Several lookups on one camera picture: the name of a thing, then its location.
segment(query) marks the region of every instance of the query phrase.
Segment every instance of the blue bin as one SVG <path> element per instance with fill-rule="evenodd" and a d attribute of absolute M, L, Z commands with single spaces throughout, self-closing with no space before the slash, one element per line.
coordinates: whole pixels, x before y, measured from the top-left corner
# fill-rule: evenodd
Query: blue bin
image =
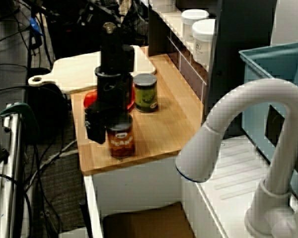
<path fill-rule="evenodd" d="M 298 43 L 240 51 L 245 64 L 244 82 L 281 78 L 298 86 Z"/>
<path fill-rule="evenodd" d="M 244 83 L 261 78 L 280 78 L 298 86 L 298 42 L 250 49 L 239 53 L 245 62 Z M 265 136 L 270 105 L 283 117 L 286 116 L 286 109 L 281 104 L 270 102 L 254 105 L 243 112 L 242 128 L 271 161 L 275 146 Z M 291 185 L 298 195 L 296 171 Z"/>

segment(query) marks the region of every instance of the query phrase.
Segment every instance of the white plastic container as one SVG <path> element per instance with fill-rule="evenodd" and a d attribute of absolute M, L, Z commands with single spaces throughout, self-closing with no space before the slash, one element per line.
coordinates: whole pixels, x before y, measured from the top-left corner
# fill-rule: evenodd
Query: white plastic container
<path fill-rule="evenodd" d="M 197 21 L 192 26 L 193 59 L 203 66 L 209 66 L 214 26 L 215 19 Z"/>
<path fill-rule="evenodd" d="M 209 18 L 209 13 L 205 10 L 190 9 L 181 13 L 181 36 L 184 40 L 193 40 L 192 25 L 204 19 Z"/>
<path fill-rule="evenodd" d="M 155 12 L 175 11 L 176 0 L 150 0 L 149 2 Z"/>

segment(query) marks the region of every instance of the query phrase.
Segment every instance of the jar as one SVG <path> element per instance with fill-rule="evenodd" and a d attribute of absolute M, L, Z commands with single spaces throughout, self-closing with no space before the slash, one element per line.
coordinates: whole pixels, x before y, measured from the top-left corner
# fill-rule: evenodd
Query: jar
<path fill-rule="evenodd" d="M 106 130 L 112 157 L 123 159 L 134 154 L 133 118 L 128 113 L 110 118 L 106 123 Z"/>
<path fill-rule="evenodd" d="M 207 67 L 210 63 L 214 27 L 215 19 L 197 21 L 192 26 L 193 59 Z"/>
<path fill-rule="evenodd" d="M 173 12 L 175 2 L 176 0 L 151 0 L 151 6 L 155 12 Z"/>
<path fill-rule="evenodd" d="M 209 13 L 205 10 L 190 9 L 181 13 L 181 36 L 184 40 L 193 40 L 192 25 L 209 18 Z"/>
<path fill-rule="evenodd" d="M 157 77 L 141 73 L 134 77 L 136 109 L 151 113 L 158 109 Z"/>

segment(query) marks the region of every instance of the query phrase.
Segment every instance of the white faucet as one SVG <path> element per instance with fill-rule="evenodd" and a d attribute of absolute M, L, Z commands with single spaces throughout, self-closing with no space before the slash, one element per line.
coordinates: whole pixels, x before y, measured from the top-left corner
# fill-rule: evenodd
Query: white faucet
<path fill-rule="evenodd" d="M 227 93 L 183 147 L 176 167 L 189 180 L 207 181 L 231 121 L 248 107 L 264 102 L 283 104 L 287 115 L 268 174 L 258 185 L 245 214 L 245 226 L 255 238 L 298 238 L 298 210 L 294 212 L 289 205 L 290 181 L 298 156 L 298 87 L 294 84 L 281 79 L 260 79 Z"/>

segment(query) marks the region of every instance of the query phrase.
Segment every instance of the red object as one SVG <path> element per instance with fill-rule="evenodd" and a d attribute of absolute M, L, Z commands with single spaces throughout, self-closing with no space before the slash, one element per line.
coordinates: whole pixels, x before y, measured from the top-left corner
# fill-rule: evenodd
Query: red object
<path fill-rule="evenodd" d="M 87 93 L 84 99 L 84 107 L 88 108 L 96 100 L 97 100 L 97 90 Z M 135 85 L 133 84 L 133 90 L 131 93 L 131 102 L 127 106 L 127 110 L 129 110 L 134 105 L 134 102 L 135 102 Z"/>
<path fill-rule="evenodd" d="M 88 108 L 97 99 L 97 90 L 89 92 L 86 94 L 84 99 L 84 107 Z"/>

